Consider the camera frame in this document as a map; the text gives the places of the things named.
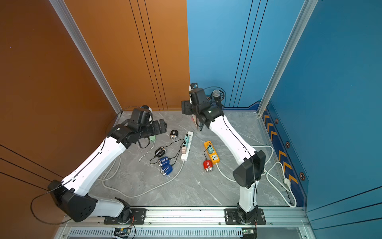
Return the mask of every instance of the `power cord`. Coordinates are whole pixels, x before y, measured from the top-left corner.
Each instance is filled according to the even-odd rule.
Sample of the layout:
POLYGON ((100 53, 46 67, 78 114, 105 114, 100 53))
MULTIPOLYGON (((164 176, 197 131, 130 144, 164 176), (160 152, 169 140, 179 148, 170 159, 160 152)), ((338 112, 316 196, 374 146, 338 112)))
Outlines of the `power cord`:
MULTIPOLYGON (((154 189, 157 189, 157 188, 159 188, 159 187, 161 187, 161 186, 164 186, 164 185, 168 184, 169 182, 171 182, 172 180, 174 180, 174 179, 179 175, 180 171, 182 171, 182 168, 183 168, 183 165, 184 165, 184 164, 185 164, 185 162, 183 161, 183 162, 182 162, 182 166, 180 166, 180 169, 179 169, 178 173, 175 175, 175 177, 173 177, 172 179, 170 179, 169 181, 167 181, 167 182, 165 182, 165 183, 162 183, 161 185, 158 185, 158 186, 156 186, 156 187, 154 187, 154 188, 152 188, 152 189, 150 189, 150 190, 147 190, 146 192, 141 193, 141 194, 136 195, 136 196, 128 196, 128 195, 124 194, 123 192, 119 191, 118 189, 114 189, 114 188, 112 188, 112 187, 108 187, 108 186, 105 185, 105 182, 104 182, 104 181, 102 181, 102 185, 103 185, 105 188, 107 188, 107 189, 110 189, 110 190, 119 192, 120 194, 122 194, 123 196, 125 196, 125 197, 127 197, 127 198, 136 198, 136 197, 140 197, 140 196, 142 196, 142 195, 144 195, 144 194, 146 194, 146 193, 148 193, 148 192, 151 192, 151 191, 153 191, 154 189)), ((104 179, 107 177, 107 175, 109 174, 110 170, 111 170, 111 168, 109 169, 109 171, 108 171, 108 172, 106 173, 106 175, 104 176, 104 179)))
MULTIPOLYGON (((272 156, 273 156, 273 153, 274 153, 274 149, 273 149, 273 147, 272 146, 269 146, 269 145, 253 145, 253 146, 251 146, 251 147, 269 147, 269 148, 271 148, 272 149, 272 153, 271 153, 271 155, 269 156, 269 158, 268 158, 268 160, 265 162, 265 164, 264 164, 264 167, 265 167, 265 165, 270 161, 270 159, 272 158, 272 156)), ((261 174, 262 176, 263 175, 265 175, 265 177, 266 177, 266 179, 267 179, 267 181, 272 185, 272 187, 274 188, 274 189, 276 189, 276 191, 281 195, 281 197, 284 199, 284 201, 288 204, 288 206, 290 206, 291 208, 295 208, 296 206, 297 206, 297 201, 296 201, 296 197, 295 197, 295 195, 293 194, 293 192, 292 192, 292 189, 291 189, 291 183, 290 183, 290 181, 288 180, 288 179, 286 179, 285 178, 285 172, 284 172, 284 168, 283 168, 283 165, 280 163, 280 162, 275 162, 275 164, 267 171, 265 168, 264 168, 264 172, 265 173, 263 173, 263 174, 261 174), (288 188, 289 189, 287 189, 278 179, 276 179, 273 175, 271 175, 269 172, 276 166, 276 164, 280 164, 280 166, 281 166, 281 169, 282 169, 282 171, 283 171, 283 177, 284 177, 284 181, 283 181, 283 183, 284 184, 286 184, 287 186, 288 186, 288 188), (284 197, 284 195, 275 187, 275 185, 269 180, 269 178, 268 178, 268 176, 271 176, 273 179, 275 179, 287 192, 290 192, 291 194, 292 194, 292 197, 293 197, 293 199, 295 200, 295 203, 294 203, 294 205, 292 206, 292 205, 290 205, 289 203, 288 203, 288 201, 286 200, 286 198, 284 197)))
POLYGON ((236 180, 230 179, 229 177, 227 177, 226 175, 224 175, 224 174, 222 173, 222 171, 221 171, 220 168, 219 168, 219 164, 215 164, 215 165, 216 165, 217 169, 219 170, 219 172, 223 175, 223 177, 225 177, 226 179, 228 179, 228 180, 231 181, 231 182, 236 182, 236 180))
MULTIPOLYGON (((120 160, 119 160, 119 164, 118 164, 117 169, 116 169, 115 172, 113 173, 113 175, 111 175, 110 178, 108 178, 108 179, 98 179, 98 178, 97 178, 97 180, 100 180, 100 181, 107 181, 107 180, 111 179, 112 177, 114 177, 114 175, 118 172, 119 167, 121 166, 121 156, 118 155, 118 158, 120 159, 120 160)), ((113 164, 112 164, 112 166, 111 166, 110 168, 113 168, 114 165, 115 165, 115 160, 113 160, 113 164)))

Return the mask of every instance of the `red plug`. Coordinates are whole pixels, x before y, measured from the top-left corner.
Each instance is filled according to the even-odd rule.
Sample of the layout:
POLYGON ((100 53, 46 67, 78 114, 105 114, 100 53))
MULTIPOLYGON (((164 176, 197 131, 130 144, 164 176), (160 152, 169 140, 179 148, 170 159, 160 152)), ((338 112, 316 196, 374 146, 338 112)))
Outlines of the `red plug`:
POLYGON ((208 160, 206 159, 204 162, 203 162, 203 166, 204 166, 204 170, 206 172, 211 172, 213 169, 214 169, 214 166, 212 165, 212 161, 211 160, 208 160))

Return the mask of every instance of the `blue wall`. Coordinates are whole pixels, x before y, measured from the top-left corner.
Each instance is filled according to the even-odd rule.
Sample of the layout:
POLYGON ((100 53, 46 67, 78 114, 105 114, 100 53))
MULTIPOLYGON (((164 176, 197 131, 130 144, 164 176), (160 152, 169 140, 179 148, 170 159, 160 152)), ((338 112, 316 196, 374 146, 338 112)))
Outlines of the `blue wall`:
POLYGON ((381 13, 376 0, 318 1, 271 98, 309 178, 319 239, 381 233, 382 220, 367 222, 382 217, 381 13))
POLYGON ((303 2, 187 1, 191 82, 225 89, 227 107, 260 100, 303 2))

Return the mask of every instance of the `yellow chevron stripe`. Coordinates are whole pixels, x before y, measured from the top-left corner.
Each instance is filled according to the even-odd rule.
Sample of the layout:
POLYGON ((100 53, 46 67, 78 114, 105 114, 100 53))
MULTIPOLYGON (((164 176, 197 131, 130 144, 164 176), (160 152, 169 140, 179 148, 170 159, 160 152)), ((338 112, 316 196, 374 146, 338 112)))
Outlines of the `yellow chevron stripe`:
POLYGON ((297 179, 295 179, 292 175, 289 174, 289 181, 292 182, 292 180, 298 184, 297 179))
POLYGON ((269 126, 273 126, 273 124, 268 123, 268 133, 269 133, 269 126))
POLYGON ((264 115, 264 124, 266 124, 266 120, 267 120, 267 118, 269 118, 269 115, 264 115))
POLYGON ((281 155, 284 155, 285 157, 287 156, 284 152, 281 152, 280 150, 278 151, 278 160, 281 162, 281 155))
POLYGON ((292 169, 292 166, 290 166, 290 165, 287 164, 286 162, 284 162, 283 165, 284 165, 284 173, 285 173, 285 167, 288 167, 288 168, 292 169))
POLYGON ((270 140, 271 140, 271 141, 272 141, 272 137, 273 137, 273 135, 277 135, 277 133, 274 132, 274 131, 271 131, 271 132, 270 132, 270 140))

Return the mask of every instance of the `white cable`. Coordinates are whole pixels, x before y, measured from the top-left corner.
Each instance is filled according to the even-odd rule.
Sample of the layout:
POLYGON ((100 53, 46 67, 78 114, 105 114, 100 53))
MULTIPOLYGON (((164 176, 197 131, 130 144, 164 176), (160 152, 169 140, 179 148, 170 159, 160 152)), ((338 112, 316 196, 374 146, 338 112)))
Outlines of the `white cable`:
POLYGON ((97 178, 97 180, 100 180, 100 181, 107 181, 107 180, 111 179, 112 177, 114 177, 114 175, 118 172, 119 167, 121 166, 121 156, 118 155, 118 157, 120 158, 120 162, 119 162, 119 164, 118 164, 117 169, 116 169, 115 172, 113 173, 113 175, 111 175, 110 178, 105 179, 105 178, 106 178, 106 175, 108 175, 108 174, 110 173, 111 169, 112 169, 113 166, 115 165, 115 160, 113 161, 112 166, 109 168, 109 171, 107 171, 107 174, 105 175, 104 179, 98 179, 98 178, 97 178))
POLYGON ((231 181, 231 182, 236 182, 236 180, 232 180, 232 179, 230 179, 229 177, 227 177, 226 175, 224 175, 224 174, 221 172, 221 170, 220 170, 218 164, 215 164, 215 165, 216 165, 217 169, 219 169, 219 172, 220 172, 226 179, 228 179, 228 180, 231 181))
POLYGON ((157 188, 159 188, 159 187, 161 187, 161 186, 163 186, 163 185, 166 185, 166 184, 168 184, 169 182, 171 182, 172 180, 174 180, 174 179, 179 175, 179 173, 180 173, 180 171, 182 170, 184 164, 185 164, 185 162, 183 161, 183 162, 182 162, 182 166, 180 167, 179 172, 175 175, 175 177, 173 177, 172 179, 170 179, 169 181, 167 181, 167 182, 165 182, 165 183, 163 183, 163 184, 161 184, 161 185, 158 185, 158 186, 156 186, 156 187, 154 187, 154 188, 152 188, 152 189, 150 189, 150 190, 147 190, 146 192, 141 193, 141 194, 136 195, 136 196, 128 196, 128 195, 124 194, 123 192, 119 191, 118 189, 114 189, 114 188, 112 188, 112 187, 108 187, 108 186, 105 185, 105 182, 104 182, 104 181, 102 182, 102 185, 103 185, 105 188, 107 188, 107 189, 111 189, 111 190, 114 190, 114 191, 116 191, 116 192, 119 192, 120 194, 122 194, 123 196, 125 196, 125 197, 127 197, 127 198, 136 198, 136 197, 140 197, 140 196, 142 196, 142 195, 144 195, 144 194, 146 194, 146 193, 148 193, 148 192, 150 192, 150 191, 152 191, 152 190, 154 190, 154 189, 157 189, 157 188))
MULTIPOLYGON (((273 155, 273 153, 274 153, 274 149, 273 149, 273 147, 272 146, 269 146, 269 145, 254 145, 254 146, 251 146, 251 147, 269 147, 269 148, 271 148, 272 149, 272 153, 271 153, 271 155, 270 155, 270 157, 268 158, 268 160, 265 162, 265 164, 264 164, 264 166, 269 162, 269 160, 272 158, 272 155, 273 155)), ((292 208, 295 208, 296 207, 296 205, 297 205, 297 201, 296 201, 296 198, 295 198, 295 195, 293 194, 293 192, 292 192, 292 189, 291 189, 291 185, 290 185, 290 181, 288 180, 288 188, 289 189, 287 189, 285 186, 284 186, 284 184, 283 183, 281 183, 277 178, 275 178, 273 175, 271 175, 269 172, 276 166, 276 164, 280 164, 281 165, 281 170, 283 171, 283 178, 285 178, 285 172, 284 172, 284 169, 283 169, 283 165, 280 163, 280 162, 275 162, 275 164, 267 171, 267 170, 265 170, 265 168, 264 168, 264 172, 265 173, 263 173, 262 174, 262 176, 263 175, 266 175, 265 177, 267 178, 267 181, 273 186, 273 188, 274 189, 276 189, 276 191, 278 191, 278 193, 281 195, 281 197, 283 197, 283 199, 284 199, 284 201, 288 204, 288 206, 290 206, 290 207, 292 207, 292 208), (275 179, 287 192, 290 192, 291 194, 292 194, 292 197, 293 197, 293 199, 295 200, 295 204, 292 206, 292 205, 290 205, 288 202, 287 202, 287 200, 286 200, 286 198, 284 197, 284 195, 282 195, 282 193, 273 185, 273 183, 271 183, 270 182, 270 180, 269 180, 269 178, 268 178, 268 176, 271 176, 273 179, 275 179)))
POLYGON ((147 153, 146 153, 145 155, 143 155, 143 156, 138 160, 138 162, 140 162, 141 159, 142 159, 144 156, 146 156, 146 155, 150 152, 150 150, 154 147, 154 145, 155 145, 155 141, 154 141, 154 143, 152 144, 152 147, 147 151, 147 153))
POLYGON ((280 163, 280 162, 275 162, 275 164, 267 171, 267 173, 266 173, 266 178, 267 178, 267 180, 268 180, 268 182, 278 191, 278 193, 283 197, 283 199, 284 199, 284 201, 288 204, 288 206, 290 206, 291 208, 295 208, 296 206, 297 206, 297 201, 296 201, 296 198, 295 198, 295 195, 293 194, 293 192, 292 192, 292 189, 291 189, 291 186, 290 186, 290 181, 287 179, 287 181, 289 182, 288 183, 288 187, 289 187, 289 190, 279 181, 279 180, 277 180, 275 177, 273 177, 272 175, 271 175, 271 177, 272 178, 274 178, 274 179, 276 179, 276 181, 281 185, 281 186, 283 186, 283 188, 286 190, 286 191, 288 191, 288 192, 290 192, 291 194, 292 194, 292 196, 293 196, 293 199, 295 200, 295 203, 294 203, 294 205, 292 206, 292 205, 290 205, 288 202, 287 202, 287 200, 285 199, 285 197, 282 195, 282 193, 273 185, 273 183, 271 183, 270 182, 270 180, 269 180, 269 178, 268 178, 268 175, 270 175, 269 174, 269 172, 276 166, 276 164, 280 164, 281 165, 281 167, 283 167, 283 165, 280 163))

